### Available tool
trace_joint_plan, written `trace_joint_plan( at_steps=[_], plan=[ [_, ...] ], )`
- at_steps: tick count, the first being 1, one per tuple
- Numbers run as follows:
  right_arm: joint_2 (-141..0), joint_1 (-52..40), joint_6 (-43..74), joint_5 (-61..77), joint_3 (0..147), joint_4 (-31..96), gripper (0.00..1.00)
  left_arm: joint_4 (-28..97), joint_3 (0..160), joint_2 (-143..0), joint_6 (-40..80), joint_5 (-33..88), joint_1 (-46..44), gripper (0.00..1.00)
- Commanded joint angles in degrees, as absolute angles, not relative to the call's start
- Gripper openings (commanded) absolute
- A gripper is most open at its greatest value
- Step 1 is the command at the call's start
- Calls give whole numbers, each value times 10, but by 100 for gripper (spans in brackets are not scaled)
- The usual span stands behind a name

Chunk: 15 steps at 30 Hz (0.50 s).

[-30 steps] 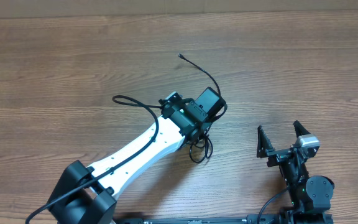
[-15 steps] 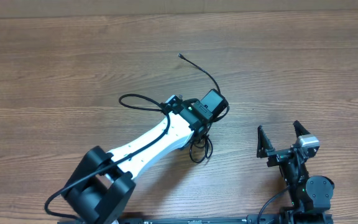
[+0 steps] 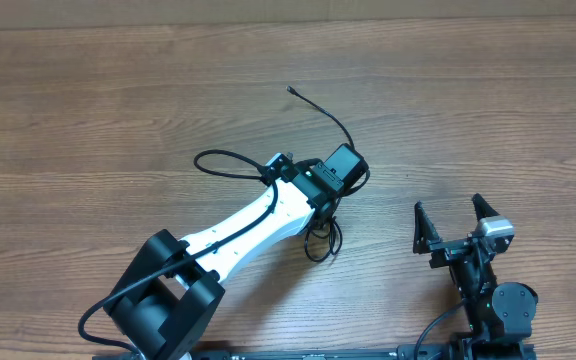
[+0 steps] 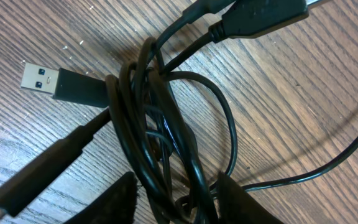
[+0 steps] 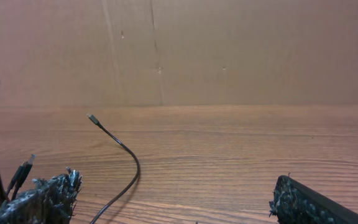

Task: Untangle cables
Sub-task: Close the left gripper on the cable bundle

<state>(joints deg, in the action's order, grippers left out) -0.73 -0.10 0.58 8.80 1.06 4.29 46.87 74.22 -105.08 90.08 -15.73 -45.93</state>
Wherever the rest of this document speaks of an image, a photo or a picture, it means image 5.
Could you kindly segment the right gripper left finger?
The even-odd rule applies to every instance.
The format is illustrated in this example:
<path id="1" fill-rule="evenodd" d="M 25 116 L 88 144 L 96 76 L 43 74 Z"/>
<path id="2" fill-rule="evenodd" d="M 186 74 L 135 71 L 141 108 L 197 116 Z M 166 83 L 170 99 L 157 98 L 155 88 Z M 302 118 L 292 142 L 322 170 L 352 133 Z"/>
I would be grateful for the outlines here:
<path id="1" fill-rule="evenodd" d="M 70 168 L 67 171 L 50 180 L 33 179 L 34 189 L 21 192 L 0 206 L 0 224 L 70 223 L 82 175 Z"/>

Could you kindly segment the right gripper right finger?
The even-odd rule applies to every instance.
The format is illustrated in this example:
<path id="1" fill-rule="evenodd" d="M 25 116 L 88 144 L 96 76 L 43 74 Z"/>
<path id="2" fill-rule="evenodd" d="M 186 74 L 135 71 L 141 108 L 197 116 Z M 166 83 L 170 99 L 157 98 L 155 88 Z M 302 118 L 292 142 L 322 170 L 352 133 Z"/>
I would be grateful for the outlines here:
<path id="1" fill-rule="evenodd" d="M 358 213 L 287 175 L 278 177 L 269 206 L 280 224 L 358 224 Z"/>

